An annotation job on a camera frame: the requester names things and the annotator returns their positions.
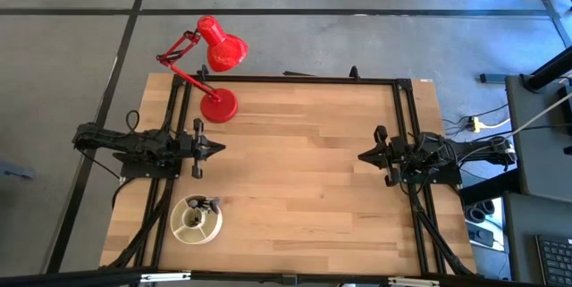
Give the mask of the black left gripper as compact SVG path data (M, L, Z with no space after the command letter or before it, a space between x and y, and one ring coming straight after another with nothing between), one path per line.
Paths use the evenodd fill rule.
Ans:
M191 175L195 179L203 178L203 170L200 166L202 160L208 159L210 156L220 153L226 149L226 146L214 141L206 141L203 135L204 123L200 119L193 120L193 134L184 131L181 134L181 159L191 158L193 165L191 166Z

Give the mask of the dark grey desk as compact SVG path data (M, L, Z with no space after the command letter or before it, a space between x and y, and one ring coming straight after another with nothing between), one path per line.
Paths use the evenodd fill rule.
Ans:
M505 193L502 200L512 278L545 285L535 236L572 238L572 203L517 193Z

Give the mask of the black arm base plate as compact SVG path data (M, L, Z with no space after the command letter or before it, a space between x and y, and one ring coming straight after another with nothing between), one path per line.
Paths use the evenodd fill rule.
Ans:
M454 164L448 165L404 165L401 179L414 184L452 184L462 182L460 170Z
M120 176L126 178L168 179L181 173L181 160L157 162L118 152L113 153L113 157L122 163Z

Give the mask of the black headphones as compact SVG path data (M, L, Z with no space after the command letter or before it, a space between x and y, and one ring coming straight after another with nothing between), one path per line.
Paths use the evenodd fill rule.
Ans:
M495 205L491 200L481 201L464 209L465 218L475 224L484 222L486 216L493 215L494 212Z

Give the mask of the black keyboard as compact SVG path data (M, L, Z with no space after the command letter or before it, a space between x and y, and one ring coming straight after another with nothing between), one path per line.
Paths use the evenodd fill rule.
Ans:
M544 284L572 287L572 238L536 235Z

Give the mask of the white round divided container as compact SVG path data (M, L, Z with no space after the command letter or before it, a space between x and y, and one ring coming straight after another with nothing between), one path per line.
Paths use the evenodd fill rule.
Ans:
M192 209L187 205L190 198L211 198L196 194L181 199L172 209L170 226L174 237L185 244L202 245L212 241L223 226L223 211L219 215L204 209Z

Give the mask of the silver aluminium bracket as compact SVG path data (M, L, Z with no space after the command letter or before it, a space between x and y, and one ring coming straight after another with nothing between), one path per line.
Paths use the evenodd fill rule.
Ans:
M163 272L145 273L140 276L140 283L161 283L188 281L191 279L191 272Z
M439 281L404 276L389 277L387 283L390 287L441 287Z

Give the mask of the red desk lamp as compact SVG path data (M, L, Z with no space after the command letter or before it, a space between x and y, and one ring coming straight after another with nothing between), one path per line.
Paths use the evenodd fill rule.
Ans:
M207 44L206 60L214 72L227 72L236 68L248 56L248 44L244 40L225 32L214 16L204 15L198 19L197 27L193 31L185 31L165 53L157 55L156 60L204 93L199 108L209 122L228 122L239 108L234 93L229 89L213 88L176 66L201 40L205 40Z

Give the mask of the black aluminium table frame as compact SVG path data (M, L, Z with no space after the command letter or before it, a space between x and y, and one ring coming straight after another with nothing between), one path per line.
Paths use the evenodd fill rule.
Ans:
M434 85L387 85L346 78L217 76L239 111L206 125L224 150L190 163L175 181L172 201L202 194L221 200L223 225L203 245L164 230L147 242L143 261L162 269L233 273L417 275L420 272L408 197L385 185L358 155L389 134L438 132Z

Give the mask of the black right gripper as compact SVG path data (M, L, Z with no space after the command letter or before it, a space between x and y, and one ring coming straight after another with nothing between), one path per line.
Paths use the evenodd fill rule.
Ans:
M401 183L400 165L405 155L405 141L401 136L388 139L387 129L378 125L374 131L376 145L358 155L362 162L385 169L385 184L393 187Z

